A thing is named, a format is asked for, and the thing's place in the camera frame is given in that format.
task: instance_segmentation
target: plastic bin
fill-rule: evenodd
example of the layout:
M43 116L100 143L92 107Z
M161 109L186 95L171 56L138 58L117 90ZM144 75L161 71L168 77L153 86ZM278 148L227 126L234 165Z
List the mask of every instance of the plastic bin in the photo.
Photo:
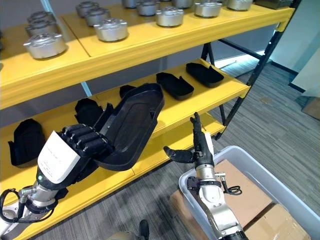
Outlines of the plastic bin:
M281 204L304 228L311 239L320 240L320 217L245 150L238 146L228 146L214 155L215 164L224 159L228 159L239 171L271 197L275 203ZM205 212L187 189L187 179L190 176L196 176L194 168L185 172L179 179L184 204L207 237L210 240L216 240Z

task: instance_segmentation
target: yellow shelf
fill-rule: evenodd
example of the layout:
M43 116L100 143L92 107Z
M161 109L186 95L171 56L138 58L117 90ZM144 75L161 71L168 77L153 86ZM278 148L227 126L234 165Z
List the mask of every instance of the yellow shelf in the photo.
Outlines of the yellow shelf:
M205 130L212 135L222 132L225 128L207 113L200 117ZM167 145L174 149L190 148L193 145L192 129L192 124L186 122L174 130L150 140L138 162L130 170L112 172L99 168L83 181L71 185L68 187L68 195L59 201L53 215L48 220L33 223L16 239L29 239L166 162L168 157L163 151L163 146ZM36 169L32 169L28 174L24 172L17 173L15 174L15 181L11 182L10 187L17 187L16 185L19 182L23 182L23 185L32 184L35 180L35 175Z
M135 9L120 4L108 8L113 17L128 21L127 39L100 42L76 13L66 14L63 20L78 40L66 29L69 50L51 59L35 60L26 53L22 43L28 37L23 25L4 30L0 108L231 35L276 23L282 23L283 29L294 11L253 5L249 11L223 8L220 16L204 19L189 9L183 25L163 28L154 17L138 16Z
M206 67L210 66L208 62L202 59L197 59L193 62L203 64ZM182 76L183 79L194 87L194 92L192 97L183 101L178 101L170 96L166 91L163 91L165 98L164 107L157 118L158 124L156 125L151 138L162 135L164 132L170 131L176 126L189 121L189 118L194 114L194 112L202 114L226 103L227 101L230 101L233 98L244 97L246 95L250 89L249 86L214 66L212 67L224 76L220 85L215 88L208 88L196 81L186 72L185 64L164 71L175 75L177 78ZM129 84L136 87L145 83L156 83L156 75L153 74L130 82ZM116 106L121 100L118 87L97 94L96 97L102 106L106 106L107 103L112 103Z
M26 25L18 25L3 31L1 39L0 109L51 93L79 83L77 74L67 80L73 65L89 59L70 29L59 20L63 38L68 45L65 53L46 59L33 59L23 46L29 39Z
M204 60L195 60L196 63L202 63L207 67L210 65ZM186 81L188 81L193 87L194 92L192 97L184 100L178 101L168 95L165 91L165 104L160 112L157 121L158 124L152 133L151 139L154 139L163 133L172 130L176 126L179 126L185 122L189 121L190 116L194 112L199 114L205 113L210 109L219 106L235 97L244 96L248 90L249 86L241 83L235 78L225 74L224 72L218 70L224 75L224 80L216 88L207 88L197 81L195 81L190 75L185 72L185 66L177 66L166 70L167 73L175 74L177 77L182 76ZM133 86L139 86L144 83L155 82L156 76L151 75L145 78L138 79L131 82ZM91 97L93 100L98 102L99 105L105 107L107 102L112 103L116 106L121 98L119 95L119 87L113 88L101 94ZM66 105L57 107L55 109L40 113L33 116L32 118L42 125L42 129L45 137L47 138L53 130L59 132L63 127L68 125L77 124L75 115L75 106L77 102L71 102ZM10 149L8 141L13 141L14 130L19 125L19 122L12 125L3 127L0 129L0 192L5 189L12 188L12 184L15 183L14 187L16 189L21 189L26 185L25 181L18 181L17 175L24 175L27 179L34 177L36 172L36 166L31 168L18 168L11 165ZM15 197L8 196L7 203L15 200Z

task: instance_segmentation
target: gray carpet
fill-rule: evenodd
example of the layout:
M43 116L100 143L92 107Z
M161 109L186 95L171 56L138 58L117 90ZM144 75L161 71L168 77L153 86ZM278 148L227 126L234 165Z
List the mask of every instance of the gray carpet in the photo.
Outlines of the gray carpet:
M248 65L235 63L223 70L236 76L241 68ZM245 149L320 215L319 121L301 112L295 102L300 93L288 86L292 78L268 64L214 146L217 151L229 145ZM147 219L151 240L192 240L169 204L179 176L191 167L165 164L33 239L103 240L117 231L137 233L139 221Z

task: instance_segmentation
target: black cable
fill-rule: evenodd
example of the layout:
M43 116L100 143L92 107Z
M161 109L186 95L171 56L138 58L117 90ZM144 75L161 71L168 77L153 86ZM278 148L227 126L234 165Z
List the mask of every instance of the black cable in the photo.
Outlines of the black cable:
M224 188L224 191L223 191L224 194L230 194L230 195L235 195L235 196L242 194L242 190L240 189L239 185L232 186L232 187L228 188L226 181L221 181L221 183Z
M17 217L14 217L13 219L7 218L4 216L3 208L4 208L5 199L9 193L14 193L16 195L16 197L18 198L18 200L20 199L18 192L14 188L4 190L3 193L0 195L0 218L7 223L13 223L13 224L14 223L20 223L20 224L39 223L44 220L47 220L54 213L54 209L52 209L48 216L41 218L41 219L38 219L38 220L19 220L19 218L17 218Z

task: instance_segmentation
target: white wall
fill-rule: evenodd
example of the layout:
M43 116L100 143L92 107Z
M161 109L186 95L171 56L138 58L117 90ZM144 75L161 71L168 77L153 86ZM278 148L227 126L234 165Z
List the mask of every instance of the white wall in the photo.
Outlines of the white wall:
M302 0L271 59L300 72L320 45L320 0Z
M84 0L51 0L52 8L57 16L74 12L75 6ZM120 3L120 0L95 0L101 6ZM26 23L26 19L33 12L42 10L40 0L0 0L0 28L5 29ZM274 26L267 26L253 31L232 36L228 39L253 51L265 48L273 34ZM221 42L212 43L216 60L238 56L242 52L233 49ZM130 67L109 75L101 76L87 81L93 94L114 88L136 79L163 71L167 68L192 61L201 56L202 46L193 47L166 57ZM63 104L85 98L86 95L80 86L76 84L37 98L22 102L0 111L0 127L21 121L35 114L56 108Z
M320 97L320 48L313 54L292 84L306 90L309 97Z

